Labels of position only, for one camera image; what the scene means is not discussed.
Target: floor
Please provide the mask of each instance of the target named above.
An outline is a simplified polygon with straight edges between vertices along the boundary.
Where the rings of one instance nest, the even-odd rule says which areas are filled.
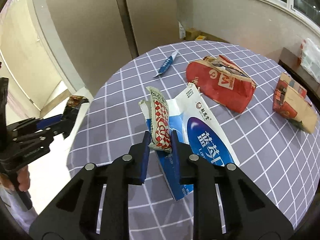
[[[80,89],[76,95],[86,96],[89,101],[93,99],[85,88]],[[44,118],[62,114],[67,100],[61,102]],[[50,144],[50,152],[29,164],[31,179],[29,193],[38,214],[70,181],[70,174],[66,167],[68,153],[89,106],[90,104],[81,106],[74,128],[68,138],[64,140],[61,134],[55,136],[54,141]]]

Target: human hand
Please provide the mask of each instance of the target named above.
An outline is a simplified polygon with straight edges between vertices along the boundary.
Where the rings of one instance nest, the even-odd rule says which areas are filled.
[[[22,169],[18,170],[17,174],[18,174],[17,180],[19,182],[19,190],[27,191],[30,188],[28,166],[25,166]],[[10,190],[15,190],[13,184],[8,179],[8,176],[2,173],[0,173],[0,185]]]

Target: red paper bag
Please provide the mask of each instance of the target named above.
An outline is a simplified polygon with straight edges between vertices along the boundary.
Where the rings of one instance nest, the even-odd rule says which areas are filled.
[[[245,71],[221,55],[189,63],[186,76],[206,96],[238,113],[245,110],[257,86]]]

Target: red and white wrapper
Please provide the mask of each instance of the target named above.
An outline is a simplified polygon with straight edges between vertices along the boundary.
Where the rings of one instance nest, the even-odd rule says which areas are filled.
[[[169,133],[169,107],[161,92],[154,87],[146,87],[150,92],[150,108],[151,112],[151,138],[152,142],[149,148],[152,150],[160,150],[171,153],[171,142]]]

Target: purple tablecloth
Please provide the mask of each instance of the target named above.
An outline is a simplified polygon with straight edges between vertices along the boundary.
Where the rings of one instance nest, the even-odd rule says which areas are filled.
[[[173,66],[160,78],[153,78],[177,49]],[[161,46],[117,71],[95,96],[78,131],[68,157],[71,176],[86,163],[110,163],[141,142],[147,127],[138,102],[149,99],[145,87],[156,87],[166,99],[174,98],[187,85],[188,62],[207,55],[227,56],[258,84],[242,114],[203,97],[236,152],[240,168],[296,227],[319,182],[319,122],[310,135],[273,112],[273,92],[284,69],[237,45],[188,41]],[[192,238],[193,193],[177,202],[172,199],[153,151],[145,184],[129,186],[129,227],[135,240]]]

